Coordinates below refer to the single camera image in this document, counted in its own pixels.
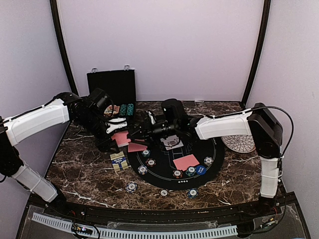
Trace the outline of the dealt card player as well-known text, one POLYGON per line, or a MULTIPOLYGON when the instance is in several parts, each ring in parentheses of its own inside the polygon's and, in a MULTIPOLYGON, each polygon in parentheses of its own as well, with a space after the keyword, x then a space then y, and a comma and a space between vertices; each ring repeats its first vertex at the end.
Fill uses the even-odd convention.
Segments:
POLYGON ((177 170, 181 171, 186 171, 188 167, 194 167, 200 164, 193 154, 174 159, 173 163, 176 166, 177 170))
POLYGON ((128 144, 128 152, 139 152, 139 151, 144 151, 147 150, 147 146, 146 145, 142 145, 142 144, 137 144, 137 143, 129 143, 128 144))

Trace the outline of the red-backed card deck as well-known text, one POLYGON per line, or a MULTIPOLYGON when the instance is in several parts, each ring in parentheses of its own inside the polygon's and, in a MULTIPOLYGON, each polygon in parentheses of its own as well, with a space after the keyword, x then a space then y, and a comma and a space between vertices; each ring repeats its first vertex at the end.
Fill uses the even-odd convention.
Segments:
POLYGON ((116 144, 118 147, 123 147, 123 146, 127 146, 131 140, 129 138, 127 138, 128 135, 128 131, 122 131, 122 132, 118 132, 115 133, 111 139, 116 141, 116 144))

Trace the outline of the brown chip mat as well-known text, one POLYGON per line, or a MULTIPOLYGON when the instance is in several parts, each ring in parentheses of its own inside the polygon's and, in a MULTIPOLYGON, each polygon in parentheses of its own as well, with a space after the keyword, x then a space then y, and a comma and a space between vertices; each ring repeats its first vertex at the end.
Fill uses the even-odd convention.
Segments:
POLYGON ((146 165, 147 167, 154 167, 156 165, 156 161, 154 159, 149 158, 146 160, 146 165))
POLYGON ((180 179, 183 176, 183 172, 178 169, 174 170, 172 174, 173 174, 173 177, 176 179, 180 179))

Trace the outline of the blue chip mat edge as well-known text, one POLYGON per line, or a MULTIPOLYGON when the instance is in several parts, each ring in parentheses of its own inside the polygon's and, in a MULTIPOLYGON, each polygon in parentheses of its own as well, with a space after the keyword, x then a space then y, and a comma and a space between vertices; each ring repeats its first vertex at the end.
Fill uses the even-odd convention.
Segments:
POLYGON ((145 174, 147 174, 147 172, 148 172, 148 169, 147 169, 146 166, 141 165, 141 166, 138 167, 138 173, 140 175, 145 175, 145 174))

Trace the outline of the dealt card front player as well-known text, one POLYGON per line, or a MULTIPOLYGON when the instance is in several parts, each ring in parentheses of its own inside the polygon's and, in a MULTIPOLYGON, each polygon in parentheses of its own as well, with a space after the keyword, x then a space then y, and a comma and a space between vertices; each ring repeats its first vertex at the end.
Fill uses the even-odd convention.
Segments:
POLYGON ((181 171, 186 171, 188 167, 194 167, 200 164, 193 154, 174 159, 173 163, 176 166, 177 170, 181 171))

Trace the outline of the brown chip front mat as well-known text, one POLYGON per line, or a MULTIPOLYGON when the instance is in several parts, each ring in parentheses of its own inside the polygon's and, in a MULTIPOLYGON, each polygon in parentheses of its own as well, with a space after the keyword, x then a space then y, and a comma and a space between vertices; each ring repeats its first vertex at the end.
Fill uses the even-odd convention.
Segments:
POLYGON ((183 176, 183 172, 178 169, 174 170, 172 174, 173 174, 173 177, 176 179, 180 179, 183 176))

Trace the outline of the blue white chip stack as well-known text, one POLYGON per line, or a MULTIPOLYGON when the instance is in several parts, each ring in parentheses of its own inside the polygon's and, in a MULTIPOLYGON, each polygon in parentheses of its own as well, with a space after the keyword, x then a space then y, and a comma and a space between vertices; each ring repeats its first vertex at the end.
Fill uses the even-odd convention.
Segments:
POLYGON ((126 185, 126 191, 127 191, 128 193, 133 193, 133 192, 135 192, 135 191, 137 190, 137 188, 138 188, 138 185, 137 185, 137 183, 134 183, 134 182, 128 183, 128 184, 126 185))

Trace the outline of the brown white chip stack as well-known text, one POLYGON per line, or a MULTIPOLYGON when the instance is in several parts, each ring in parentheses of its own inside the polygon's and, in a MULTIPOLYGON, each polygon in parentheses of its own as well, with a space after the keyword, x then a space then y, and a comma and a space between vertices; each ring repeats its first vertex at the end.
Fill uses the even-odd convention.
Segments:
POLYGON ((167 197, 167 196, 169 195, 169 192, 168 192, 168 190, 166 190, 166 189, 162 189, 162 190, 160 191, 159 195, 160 195, 161 197, 165 198, 165 197, 167 197))

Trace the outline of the blue chip mat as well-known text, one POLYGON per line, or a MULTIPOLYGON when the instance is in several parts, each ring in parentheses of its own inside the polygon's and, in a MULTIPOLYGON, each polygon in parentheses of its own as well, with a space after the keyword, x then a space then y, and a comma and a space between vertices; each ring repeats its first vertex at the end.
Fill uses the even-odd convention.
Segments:
POLYGON ((204 164, 205 165, 211 165, 213 163, 214 159, 212 157, 205 157, 204 164))

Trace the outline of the blue green chip stack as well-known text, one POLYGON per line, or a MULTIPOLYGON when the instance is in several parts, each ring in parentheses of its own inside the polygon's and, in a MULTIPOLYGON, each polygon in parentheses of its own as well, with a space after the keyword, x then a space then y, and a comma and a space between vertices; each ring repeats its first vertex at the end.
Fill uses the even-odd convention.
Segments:
POLYGON ((196 188, 191 188, 187 191, 187 197, 190 199, 194 199, 199 195, 199 192, 196 188))

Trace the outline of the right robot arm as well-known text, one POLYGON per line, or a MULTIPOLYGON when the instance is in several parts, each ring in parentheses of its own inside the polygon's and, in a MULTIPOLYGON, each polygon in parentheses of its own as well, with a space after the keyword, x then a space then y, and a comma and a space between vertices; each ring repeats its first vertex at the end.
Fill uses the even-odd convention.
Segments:
POLYGON ((262 199, 254 211, 265 216, 274 207, 281 176, 283 128, 262 103, 251 109, 220 116, 193 117, 181 101, 161 104, 162 115, 148 112, 140 125, 129 130, 128 138, 147 149, 137 155, 135 170, 158 187, 172 190, 195 188, 216 176, 225 149, 238 153, 256 151, 261 160, 262 199))

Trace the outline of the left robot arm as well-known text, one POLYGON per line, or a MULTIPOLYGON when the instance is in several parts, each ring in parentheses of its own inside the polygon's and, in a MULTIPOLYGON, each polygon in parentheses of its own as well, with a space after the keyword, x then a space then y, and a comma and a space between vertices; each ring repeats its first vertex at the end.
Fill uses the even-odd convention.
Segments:
POLYGON ((17 181, 30 192, 51 204, 59 217, 70 213, 70 205, 64 202, 64 195, 58 187, 33 170, 19 154, 19 150, 29 146, 40 135, 45 142, 57 142, 44 136, 44 132, 57 125, 70 122, 81 125, 94 136, 95 146, 100 152, 118 151, 115 140, 108 131, 104 111, 114 103, 103 90, 96 89, 90 95, 80 97, 75 93, 63 92, 49 102, 24 113, 0 120, 0 173, 17 181))

